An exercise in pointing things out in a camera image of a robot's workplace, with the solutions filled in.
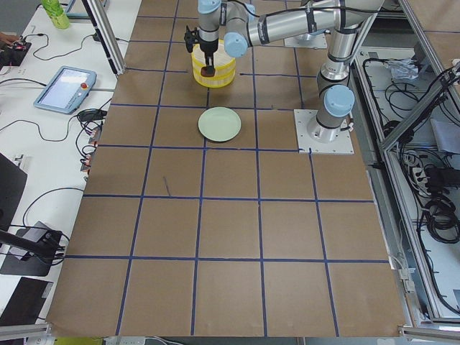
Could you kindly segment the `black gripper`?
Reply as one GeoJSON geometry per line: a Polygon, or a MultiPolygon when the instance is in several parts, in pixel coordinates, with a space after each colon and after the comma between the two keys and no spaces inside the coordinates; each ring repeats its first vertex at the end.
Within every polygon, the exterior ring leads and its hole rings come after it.
{"type": "Polygon", "coordinates": [[[203,66],[203,73],[215,75],[215,66],[213,54],[218,50],[218,40],[205,41],[200,40],[199,46],[205,57],[205,65],[203,66]]]}

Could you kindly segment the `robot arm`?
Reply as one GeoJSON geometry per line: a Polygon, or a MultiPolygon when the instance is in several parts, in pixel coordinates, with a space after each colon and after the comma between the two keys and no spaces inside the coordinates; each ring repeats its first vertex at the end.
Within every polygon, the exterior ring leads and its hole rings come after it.
{"type": "Polygon", "coordinates": [[[359,26],[346,23],[344,3],[307,1],[298,8],[257,15],[252,5],[242,1],[199,1],[198,19],[198,27],[187,28],[184,40],[188,52],[195,46],[201,49],[201,75],[207,78],[215,74],[214,55],[221,27],[226,29],[225,51],[233,58],[244,56],[254,46],[330,30],[328,57],[317,76],[321,107],[308,122],[307,131],[312,139],[322,143],[338,137],[342,122],[354,105],[354,94],[346,83],[359,26]]]}

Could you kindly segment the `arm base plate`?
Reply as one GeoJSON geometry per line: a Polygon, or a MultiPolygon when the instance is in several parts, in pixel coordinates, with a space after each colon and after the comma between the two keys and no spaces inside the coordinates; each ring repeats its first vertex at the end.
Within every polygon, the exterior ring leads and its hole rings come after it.
{"type": "Polygon", "coordinates": [[[284,39],[285,47],[299,47],[308,49],[326,49],[327,42],[325,31],[318,31],[314,33],[305,33],[298,36],[289,37],[284,39]]]}
{"type": "Polygon", "coordinates": [[[353,155],[354,148],[346,120],[338,128],[327,129],[317,122],[317,112],[315,109],[294,110],[299,153],[353,155]]]}

